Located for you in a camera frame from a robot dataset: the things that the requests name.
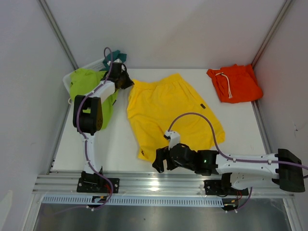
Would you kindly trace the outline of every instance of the cable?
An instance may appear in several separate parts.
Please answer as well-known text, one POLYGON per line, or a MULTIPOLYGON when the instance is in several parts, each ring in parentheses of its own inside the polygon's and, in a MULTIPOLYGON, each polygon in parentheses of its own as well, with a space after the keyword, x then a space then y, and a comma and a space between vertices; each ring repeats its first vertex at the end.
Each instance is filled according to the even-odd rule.
MULTIPOLYGON (((76 122, 76 124, 77 124, 77 131, 78 131, 85 139, 87 139, 87 136, 86 136, 86 135, 81 131, 81 129, 80 129, 80 126, 79 126, 79 116, 80 116, 80 112, 81 112, 82 106, 83 106, 84 102, 87 100, 87 98, 90 97, 91 95, 93 95, 98 89, 100 89, 100 88, 106 83, 107 79, 108 79, 109 76, 110 76, 110 73, 111 73, 111 70, 112 70, 112 65, 113 65, 113 55, 112 55, 111 49, 110 49, 109 47, 106 47, 106 48, 104 49, 104 57, 105 57, 105 58, 106 58, 106 50, 109 50, 109 52, 110 52, 110 61, 111 61, 111 62, 110 62, 110 69, 109 69, 109 71, 108 71, 108 73, 107 73, 107 75, 106 75, 106 78, 105 78, 105 80, 104 80, 103 83, 100 83, 92 92, 90 92, 89 94, 87 94, 87 95, 83 98, 83 100, 81 101, 80 106, 79 106, 79 108, 78 108, 78 111, 77 111, 77 122, 76 122)), ((113 193, 113 191, 114 191, 114 187, 113 187, 111 181, 110 181, 107 177, 105 177, 105 176, 103 176, 102 174, 100 174, 100 173, 99 173, 98 171, 96 171, 96 170, 93 168, 93 166, 91 165, 90 160, 89 160, 89 157, 88 157, 88 146, 87 146, 87 145, 88 145, 88 141, 86 140, 86 141, 85 141, 85 155, 86 155, 86 160, 87 160, 87 162, 88 162, 89 167, 90 167, 91 170, 92 170, 94 173, 96 173, 99 177, 101 177, 101 178, 103 178, 104 180, 106 180, 106 181, 109 183, 110 188, 111 188, 110 195, 109 195, 109 197, 104 201, 104 203, 102 203, 100 206, 98 206, 98 207, 92 209, 92 210, 98 210, 98 209, 102 208, 103 206, 105 206, 105 204, 110 200, 110 198, 111 198, 111 196, 112 196, 112 193, 113 193)))
POLYGON ((60 213, 64 213, 64 212, 66 212, 66 211, 69 211, 69 210, 72 210, 72 209, 75 209, 75 208, 86 208, 86 207, 84 207, 84 205, 78 205, 78 206, 74 206, 74 207, 70 207, 70 208, 63 209, 63 210, 61 210, 61 211, 59 211, 59 212, 55 212, 55 213, 52 213, 52 214, 49 214, 49 215, 45 215, 45 214, 43 213, 43 216, 45 216, 45 217, 50 217, 50 216, 58 215, 58 214, 60 214, 60 213))
POLYGON ((226 196, 229 196, 228 194, 226 194, 226 195, 218 195, 214 190, 212 190, 211 188, 207 188, 207 189, 209 189, 213 194, 215 194, 215 196, 219 196, 219 197, 226 197, 226 196))
POLYGON ((241 198, 243 197, 243 195, 242 195, 241 191, 237 191, 237 192, 236 192, 237 196, 238 196, 238 193, 240 194, 241 197, 240 197, 240 198, 237 198, 236 200, 239 201, 239 200, 241 200, 241 198))
POLYGON ((111 188, 109 187, 109 185, 108 185, 108 184, 106 184, 106 185, 105 185, 105 188, 107 188, 107 189, 108 189, 109 194, 108 194, 107 196, 109 196, 109 195, 110 195, 110 192, 111 192, 111 188))
POLYGON ((251 198, 251 194, 252 194, 252 187, 250 188, 250 193, 249 193, 249 195, 248 195, 247 200, 246 200, 240 207, 238 207, 236 210, 242 209, 242 208, 244 208, 244 207, 247 205, 247 202, 248 202, 248 201, 250 200, 250 198, 251 198))
MULTIPOLYGON (((178 117, 176 117, 176 118, 172 121, 172 123, 171 123, 171 125, 170 125, 168 131, 171 130, 172 126, 174 125, 174 123, 175 123, 178 119, 180 119, 180 118, 183 117, 183 116, 187 116, 187 115, 197 115, 197 116, 200 116, 200 117, 202 117, 203 119, 205 119, 205 120, 207 121, 207 123, 209 124, 209 126, 211 127, 212 134, 213 134, 213 139, 214 139, 214 143, 215 143, 215 146, 216 146, 217 151, 218 151, 223 157, 225 157, 226 159, 228 159, 228 160, 233 160, 232 157, 229 157, 229 156, 225 155, 225 154, 220 150, 220 148, 219 148, 219 146, 218 146, 218 144, 217 144, 217 140, 216 140, 216 136, 215 136, 215 132, 214 132, 213 125, 212 125, 211 122, 208 120, 208 118, 206 118, 204 115, 202 115, 202 114, 200 114, 200 113, 196 113, 196 112, 187 112, 187 113, 184 113, 184 114, 179 115, 178 117)), ((244 159, 236 159, 236 161, 238 161, 238 162, 244 162, 244 163, 260 163, 260 164, 267 164, 267 163, 268 163, 268 161, 266 161, 266 160, 244 160, 244 159)), ((295 166, 295 167, 301 167, 301 168, 303 168, 303 169, 305 169, 305 170, 308 170, 308 167, 307 167, 307 166, 300 165, 300 164, 296 164, 296 163, 291 163, 291 162, 287 162, 287 161, 273 160, 272 163, 274 163, 274 164, 283 164, 283 165, 292 165, 292 166, 295 166)))

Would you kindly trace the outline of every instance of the white basket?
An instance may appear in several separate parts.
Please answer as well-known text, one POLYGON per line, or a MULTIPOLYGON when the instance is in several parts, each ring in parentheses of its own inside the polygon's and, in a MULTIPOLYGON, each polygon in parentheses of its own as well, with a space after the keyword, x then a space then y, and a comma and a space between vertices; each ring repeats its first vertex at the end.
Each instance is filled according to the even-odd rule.
MULTIPOLYGON (((81 68, 90 69, 90 70, 93 70, 93 71, 102 70, 105 67, 104 64, 103 64, 103 60, 104 59, 99 59, 99 60, 97 60, 93 63, 90 63, 88 65, 85 65, 81 68)), ((67 74, 66 76, 63 77, 63 83, 64 83, 64 86, 65 86, 68 93, 69 93, 69 89, 70 89, 70 86, 71 86, 71 77, 70 77, 71 73, 69 73, 69 74, 67 74)))

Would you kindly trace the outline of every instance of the white table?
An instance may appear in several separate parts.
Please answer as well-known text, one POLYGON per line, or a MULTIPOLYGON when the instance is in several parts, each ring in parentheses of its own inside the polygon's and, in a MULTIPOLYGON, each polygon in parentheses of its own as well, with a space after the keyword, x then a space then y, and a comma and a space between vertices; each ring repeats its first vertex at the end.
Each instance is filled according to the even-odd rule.
MULTIPOLYGON (((171 74, 180 73, 192 87, 206 101, 221 122, 226 140, 220 144, 223 152, 230 154, 260 155, 264 154, 264 146, 257 126, 255 114, 251 103, 221 103, 218 99, 211 78, 206 74, 207 70, 198 69, 129 69, 131 79, 145 82, 154 82, 171 74)), ((131 130, 127 119, 126 108, 130 88, 120 90, 118 99, 114 104, 114 114, 107 129, 97 132, 100 158, 104 171, 116 172, 154 172, 152 164, 137 158, 138 143, 131 130)), ((72 105, 65 124, 53 170, 56 171, 82 171, 85 163, 83 146, 79 133, 73 127, 72 105)), ((177 168, 167 173, 193 172, 177 168)))

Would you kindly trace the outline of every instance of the drawstring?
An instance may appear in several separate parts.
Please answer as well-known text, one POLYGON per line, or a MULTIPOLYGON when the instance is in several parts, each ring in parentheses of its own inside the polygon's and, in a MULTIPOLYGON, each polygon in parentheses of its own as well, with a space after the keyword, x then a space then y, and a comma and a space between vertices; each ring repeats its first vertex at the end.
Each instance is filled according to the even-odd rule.
POLYGON ((228 92, 229 92, 229 99, 233 98, 232 94, 231 94, 231 89, 230 89, 230 82, 229 82, 229 78, 228 76, 226 76, 225 74, 223 74, 223 72, 217 73, 216 76, 218 75, 222 75, 224 77, 226 77, 227 81, 228 81, 228 92))

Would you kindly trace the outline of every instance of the gray wall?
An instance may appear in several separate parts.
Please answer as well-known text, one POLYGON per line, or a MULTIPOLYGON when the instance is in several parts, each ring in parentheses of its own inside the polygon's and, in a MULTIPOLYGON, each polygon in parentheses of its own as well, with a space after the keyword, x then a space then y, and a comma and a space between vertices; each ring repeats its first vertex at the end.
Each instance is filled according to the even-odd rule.
MULTIPOLYGON (((256 67, 262 114, 274 149, 287 148, 308 166, 308 1, 296 0, 256 67)), ((308 192, 296 195, 308 230, 308 192)))
POLYGON ((1 1, 0 22, 0 202, 13 192, 3 230, 17 231, 49 164, 72 67, 35 0, 1 1))
POLYGON ((47 0, 79 66, 103 49, 130 68, 252 62, 284 0, 47 0))

